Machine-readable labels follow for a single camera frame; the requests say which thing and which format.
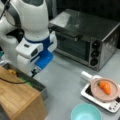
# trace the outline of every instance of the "kitchen counter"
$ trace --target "kitchen counter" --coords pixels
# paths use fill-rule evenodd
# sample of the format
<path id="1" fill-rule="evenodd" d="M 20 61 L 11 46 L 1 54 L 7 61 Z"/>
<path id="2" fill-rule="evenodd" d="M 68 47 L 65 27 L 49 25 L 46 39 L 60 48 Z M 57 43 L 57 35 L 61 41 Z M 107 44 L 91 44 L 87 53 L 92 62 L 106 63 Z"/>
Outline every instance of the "kitchen counter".
<path id="1" fill-rule="evenodd" d="M 98 74 L 111 78 L 120 84 L 120 50 L 117 50 L 112 58 L 99 71 L 94 71 L 63 55 L 54 53 L 54 60 L 35 79 L 47 87 L 48 98 L 45 101 L 48 116 L 46 120 L 70 120 L 71 111 L 81 103 L 90 103 L 80 94 L 86 81 L 80 74 L 84 70 L 92 75 Z M 103 120 L 117 120 L 117 113 L 110 113 L 95 105 L 102 113 Z"/>

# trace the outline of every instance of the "cable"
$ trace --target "cable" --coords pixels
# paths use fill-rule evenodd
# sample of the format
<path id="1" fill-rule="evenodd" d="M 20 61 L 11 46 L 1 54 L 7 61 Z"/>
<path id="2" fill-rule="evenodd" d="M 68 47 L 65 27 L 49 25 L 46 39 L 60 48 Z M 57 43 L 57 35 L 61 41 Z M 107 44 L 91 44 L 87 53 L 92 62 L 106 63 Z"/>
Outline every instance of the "cable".
<path id="1" fill-rule="evenodd" d="M 37 72 L 32 72 L 33 74 L 32 74 L 32 76 L 31 76 L 31 78 L 33 78 L 36 74 L 37 74 Z"/>
<path id="2" fill-rule="evenodd" d="M 7 1 L 6 1 L 5 6 L 4 6 L 4 9 L 3 9 L 3 12 L 2 12 L 2 14 L 1 14 L 1 16 L 0 16 L 0 20 L 2 19 L 3 15 L 4 15 L 4 13 L 5 13 L 5 10 L 8 9 L 8 7 L 9 7 L 9 2 L 10 2 L 10 0 L 7 0 Z"/>
<path id="3" fill-rule="evenodd" d="M 4 82 L 7 82 L 7 83 L 10 83 L 10 84 L 25 84 L 29 81 L 25 81 L 25 82 L 12 82 L 12 81 L 9 81 L 9 80 L 6 80 L 6 79 L 3 79 L 3 78 L 0 78 L 0 80 L 4 81 Z"/>

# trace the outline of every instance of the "bowl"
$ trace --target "bowl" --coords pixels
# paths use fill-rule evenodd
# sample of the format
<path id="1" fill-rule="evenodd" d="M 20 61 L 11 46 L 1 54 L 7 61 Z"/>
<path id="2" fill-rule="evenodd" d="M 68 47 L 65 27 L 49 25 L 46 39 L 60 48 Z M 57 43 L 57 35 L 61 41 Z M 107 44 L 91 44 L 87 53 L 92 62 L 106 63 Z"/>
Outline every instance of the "bowl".
<path id="1" fill-rule="evenodd" d="M 102 115 L 95 106 L 85 103 L 72 110 L 71 120 L 102 120 Z"/>

